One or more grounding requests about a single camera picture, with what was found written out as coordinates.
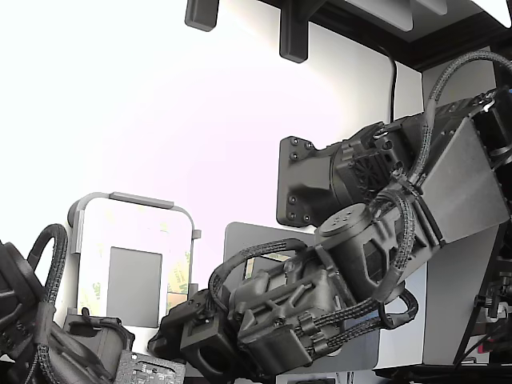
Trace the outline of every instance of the braided cable sleeve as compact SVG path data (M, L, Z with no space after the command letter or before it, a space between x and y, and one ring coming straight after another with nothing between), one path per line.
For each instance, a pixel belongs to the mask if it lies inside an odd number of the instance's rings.
M263 256L265 254L272 254L275 252L283 252L287 250L304 250L306 247L307 245L304 242L297 240L296 238L288 238L286 240L268 242L241 250L235 256L229 260L226 260L223 264L215 268L214 272L210 276L210 280L208 281L208 289L212 299L221 310L227 312L228 309L222 303L220 297L218 296L218 292L220 291L222 284L224 284L224 281L227 279L229 274L237 266L243 264L251 258L256 258L257 256Z
M439 79L436 81L434 88L430 92L428 102L426 104L425 112L423 114L422 123L422 146L419 154L416 158L413 168L411 169L408 179L411 183L416 184L420 178L423 168L425 167L426 160L429 157L430 143L432 141L432 131L434 129L435 120L435 109L438 101L441 97L443 90L448 83L448 80L453 76L455 72L468 62L474 62L477 60L486 60L490 62L496 62L500 66L506 68L512 74L512 62L503 56L487 50L477 50L475 52L469 52L456 58L451 64L442 72Z
M402 294L400 294L400 299L403 300L404 303L407 305L407 310L402 314L392 314L391 316L398 316L399 318L403 318L404 316L406 316L406 318L401 323L397 324L396 327L407 324L408 322L413 320L416 317L416 314L418 313L418 301L411 292L409 292L408 290L404 290ZM349 342L353 338L358 338L359 336L363 336L364 334L368 334L369 332L373 332L374 330L380 330L382 328L385 328L385 324L380 317L369 318L355 326L352 326L347 330L344 330L343 332L331 338L328 338L327 346L330 348L330 350L336 350L337 348L341 347L343 344ZM311 356L315 358L321 357L316 355L316 353L314 352L314 348L312 347L308 347L306 348L306 350Z
M66 264L67 251L67 232L60 224L52 224L45 228L35 241L30 254L36 254L41 257L42 252L50 240L54 240L54 251L50 264L50 271L46 278L44 302L55 305L57 300L58 288L62 280L64 265ZM59 384L50 364L49 347L43 344L37 344L36 358L41 370L48 382Z
M38 355L34 356L34 360L32 361L32 364L30 364L29 373L25 378L25 381L23 384L29 384L32 381L32 377L34 376L35 369L38 367Z
M404 270L414 246L414 212L406 196L399 190L382 190L376 197L377 201L392 202L400 213L403 222L403 233L398 242L398 252L394 265Z
M349 318L360 318L361 316L376 310L377 306L378 303L375 300L368 298L356 304L355 306L349 306L343 310L336 310L330 314L319 316L313 320L313 323L316 327L321 328L323 326L328 326L329 324L342 322ZM296 326L294 331L298 337L301 337L305 334L300 326Z

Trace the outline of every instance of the white backdrop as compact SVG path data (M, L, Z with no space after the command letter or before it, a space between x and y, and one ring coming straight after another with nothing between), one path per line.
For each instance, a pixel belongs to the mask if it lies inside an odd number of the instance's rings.
M298 65L278 55L277 9L221 0L205 33L185 26L185 8L0 4L3 241L27 254L89 192L173 200L203 230L193 267L203 287L228 223L277 225L282 138L321 148L387 120L386 57L310 25L310 58ZM422 110L420 73L398 66L396 100L397 117Z

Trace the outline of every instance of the black plastic bracket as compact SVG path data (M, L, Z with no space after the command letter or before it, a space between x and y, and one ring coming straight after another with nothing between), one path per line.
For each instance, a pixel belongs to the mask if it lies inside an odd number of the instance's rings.
M185 24L210 32L217 25L218 2L219 0L188 0Z
M281 8L279 54L292 62L308 56L309 21L326 0L285 0Z

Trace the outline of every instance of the black cable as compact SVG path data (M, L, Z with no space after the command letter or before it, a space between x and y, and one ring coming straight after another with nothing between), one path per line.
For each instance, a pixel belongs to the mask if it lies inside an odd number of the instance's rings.
M268 242L241 250L235 256L215 268L214 272L211 274L210 279L208 280L208 290L210 291L212 299L220 310L227 313L228 309L222 303L222 300L218 296L218 292L232 270L245 261L258 256L263 256L264 254L273 254L287 250L299 251L304 250L305 248L307 248L307 245L304 242L297 240L296 238L288 238L286 240Z
M398 68L397 68L397 62L394 60L393 56L391 56L390 52L384 48L383 46L377 44L377 46L384 51L387 58L390 60L391 63L391 69L393 71L392 77L391 77L391 91L390 91L390 124L394 122L394 96L396 92L397 87L397 76L398 76Z
M57 300L57 293L62 279L62 273L64 272L64 265L66 263L66 229L60 224L52 224L47 226L44 230L42 230L36 239L34 246L30 251L30 255L32 255L34 259L39 260L41 258L42 252L51 239L54 240L54 251L51 259L50 271L48 272L48 276L46 278L43 301L54 306L55 301ZM53 370L50 365L49 347L43 344L36 345L34 360L30 367L29 374L25 380L25 384L30 382L32 379L38 363L41 366L42 372L50 381L50 383L58 384L58 381L54 377Z
M392 122L394 122L394 97L395 97L395 90L396 90L396 86L397 86L397 75L398 75L397 62L394 60L393 55L386 48L381 46L378 42L373 40L367 34L362 35L362 40L367 41L367 43L370 46L379 48L382 52L384 52L384 54L390 60L391 69L392 69L391 88L390 88L390 123L392 123Z
M471 348L469 348L463 356L460 357L459 360L455 363L455 369L459 368L462 362L470 355L471 352L473 352L475 349L477 349L481 344L483 344L485 341L489 340L493 336L495 336L501 328L503 328L506 324L508 324L508 319L505 320L502 324L494 328L493 330L490 330L487 332L482 338L480 338L475 344L472 345Z

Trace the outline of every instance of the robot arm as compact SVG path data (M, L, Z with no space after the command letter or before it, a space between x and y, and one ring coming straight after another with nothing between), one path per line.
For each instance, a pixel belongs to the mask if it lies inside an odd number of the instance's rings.
M208 290L162 320L150 351L189 361L211 382L263 382L411 321L418 303L404 280L443 247L510 220L511 111L507 88L431 103L425 114L368 126L324 150L283 139L278 221L313 224L315 245L288 239L233 256ZM232 292L222 287L237 265L284 250L296 256ZM407 311L386 314L398 297Z

